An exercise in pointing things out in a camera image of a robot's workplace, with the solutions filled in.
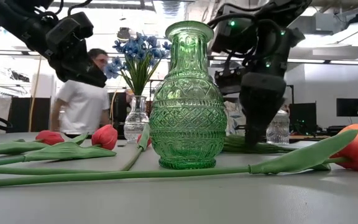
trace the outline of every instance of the dark hair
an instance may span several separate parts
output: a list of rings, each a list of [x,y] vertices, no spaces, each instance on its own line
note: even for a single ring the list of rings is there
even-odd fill
[[[92,59],[95,59],[97,56],[99,56],[101,54],[107,56],[107,52],[102,50],[102,49],[91,49],[88,52],[89,57],[92,58]]]

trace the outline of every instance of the man's arm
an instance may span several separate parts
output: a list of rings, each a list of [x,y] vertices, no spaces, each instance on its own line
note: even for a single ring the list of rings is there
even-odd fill
[[[102,115],[100,117],[100,125],[104,126],[107,124],[110,124],[110,101],[109,101],[109,95],[106,93],[106,96],[104,98],[104,103],[103,103],[103,111],[102,111]]]
[[[68,80],[61,87],[56,102],[53,104],[52,113],[50,115],[50,129],[51,131],[59,131],[60,130],[60,110],[62,106],[66,106],[72,96],[75,94],[75,82]]]

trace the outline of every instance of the embossed glass pattern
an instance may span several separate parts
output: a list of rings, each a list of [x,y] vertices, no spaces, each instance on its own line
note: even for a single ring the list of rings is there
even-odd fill
[[[159,163],[168,169],[216,165],[223,148],[223,97],[208,75],[206,46],[213,31],[204,23],[177,22],[166,31],[172,42],[168,75],[156,88],[150,136]]]
[[[124,136],[129,144],[136,143],[137,137],[142,134],[144,126],[149,122],[146,114],[146,97],[133,96],[131,112],[125,119]]]
[[[269,144],[290,143],[290,117],[284,110],[279,110],[266,130]]]

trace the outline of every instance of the white table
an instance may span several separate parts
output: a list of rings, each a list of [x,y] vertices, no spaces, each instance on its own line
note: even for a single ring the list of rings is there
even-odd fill
[[[0,135],[0,142],[33,140],[34,136],[5,134]],[[135,147],[118,147],[115,151],[116,157],[10,166],[118,170],[135,153]],[[253,164],[269,157],[221,154],[217,166]],[[358,172],[333,168],[331,172],[292,175],[1,187],[0,224],[358,224]],[[158,155],[152,149],[144,152],[132,168],[158,169]],[[13,176],[0,174],[0,178],[7,177]]]

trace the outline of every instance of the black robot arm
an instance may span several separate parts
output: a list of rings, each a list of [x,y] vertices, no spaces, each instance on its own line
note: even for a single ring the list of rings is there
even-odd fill
[[[287,28],[310,5],[311,0],[276,0],[256,9],[223,4],[215,19],[213,52],[225,52],[223,72],[215,80],[224,95],[240,93],[247,117],[246,142],[255,145],[284,102],[290,49],[305,39],[298,29]],[[243,58],[245,68],[232,73],[231,57]]]
[[[85,38],[93,35],[92,23],[83,12],[59,20],[55,13],[37,9],[48,9],[52,2],[0,0],[0,27],[44,56],[61,81],[75,80],[104,87],[107,78],[88,57],[86,49]]]

